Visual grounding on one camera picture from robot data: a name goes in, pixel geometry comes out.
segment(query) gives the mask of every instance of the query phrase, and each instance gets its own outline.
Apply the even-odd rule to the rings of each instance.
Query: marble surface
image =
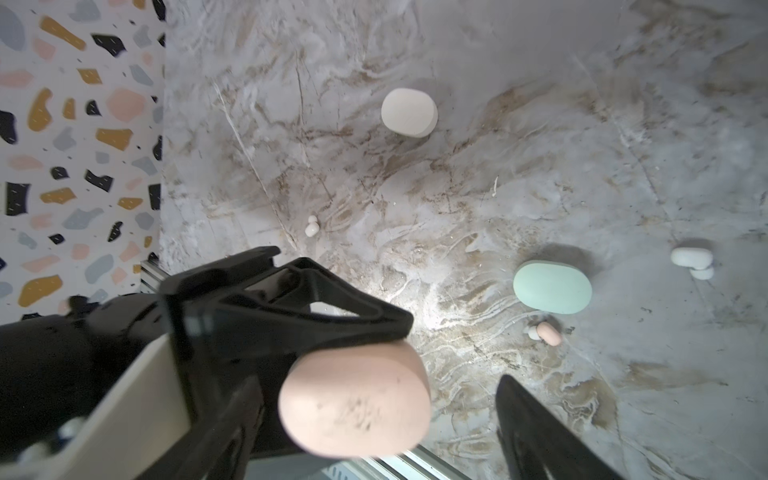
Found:
[[[506,476],[503,373],[627,478],[768,476],[764,4],[179,0],[168,21],[169,272],[276,244],[412,311],[424,444],[471,478]],[[427,138],[383,127],[397,87],[435,99]],[[713,249],[712,280],[679,243]],[[546,317],[511,286],[532,258],[593,283],[558,348],[522,333]]]

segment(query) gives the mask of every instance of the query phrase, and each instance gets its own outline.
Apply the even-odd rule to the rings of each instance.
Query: terrazzo wall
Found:
[[[0,323],[138,289],[157,248],[163,0],[0,2]]]

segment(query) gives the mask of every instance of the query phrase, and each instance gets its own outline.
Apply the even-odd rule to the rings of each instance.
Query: white cylinder piece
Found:
[[[45,442],[33,443],[17,458],[18,463],[32,463],[51,456],[51,447]]]
[[[72,440],[85,425],[85,417],[74,417],[58,428],[58,437],[62,440]]]
[[[396,134],[422,138],[437,125],[437,105],[432,97],[412,88],[390,91],[382,103],[382,121]]]
[[[688,271],[690,271],[690,275],[696,280],[709,280],[710,278],[715,276],[715,269],[712,266],[710,266],[709,268],[705,268],[703,270],[697,270],[695,268],[691,268],[691,269],[688,269]]]
[[[703,270],[712,265],[712,252],[706,248],[678,247],[672,250],[670,255],[672,263],[679,266],[687,266],[696,270]]]

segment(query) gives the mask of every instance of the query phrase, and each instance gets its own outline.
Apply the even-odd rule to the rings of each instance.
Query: small white mushroom-shaped object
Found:
[[[528,334],[528,337],[535,341],[539,342],[541,341],[541,337],[538,335],[538,332],[536,331],[536,325],[529,325],[525,327],[525,330],[523,332]]]
[[[85,425],[85,417],[74,417],[58,428],[58,437],[62,440],[72,440]]]
[[[690,272],[690,275],[696,280],[709,280],[710,278],[715,276],[715,269],[713,266],[710,266],[702,270],[691,268],[691,269],[688,269],[688,271]]]
[[[712,252],[706,248],[678,247],[672,250],[670,255],[672,263],[679,266],[687,266],[696,270],[704,270],[712,265]]]
[[[317,235],[317,232],[319,231],[320,231],[320,225],[318,225],[317,222],[312,222],[306,226],[304,233],[306,233],[308,237],[314,237],[315,235]]]
[[[51,456],[51,447],[45,442],[33,443],[18,456],[18,463],[32,463]]]

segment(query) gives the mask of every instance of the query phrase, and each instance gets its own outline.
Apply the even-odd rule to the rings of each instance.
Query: mint green oval block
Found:
[[[550,313],[581,312],[592,298],[592,285],[581,270],[565,263],[523,263],[512,287],[524,305]]]

